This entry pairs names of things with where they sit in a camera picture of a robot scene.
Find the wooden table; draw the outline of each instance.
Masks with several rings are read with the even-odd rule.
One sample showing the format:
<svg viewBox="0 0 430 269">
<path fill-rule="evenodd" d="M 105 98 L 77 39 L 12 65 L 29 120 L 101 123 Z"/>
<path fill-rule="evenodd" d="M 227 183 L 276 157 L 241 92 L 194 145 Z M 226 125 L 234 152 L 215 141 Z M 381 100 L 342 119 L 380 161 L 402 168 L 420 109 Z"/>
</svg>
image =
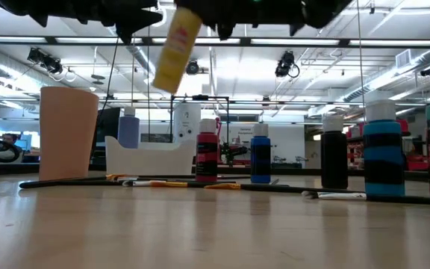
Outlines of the wooden table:
<svg viewBox="0 0 430 269">
<path fill-rule="evenodd" d="M 319 187 L 312 176 L 274 176 Z M 430 206 L 173 188 L 18 189 L 0 177 L 0 268 L 430 269 Z M 362 190 L 363 179 L 350 186 Z M 408 182 L 408 194 L 428 185 Z"/>
</svg>

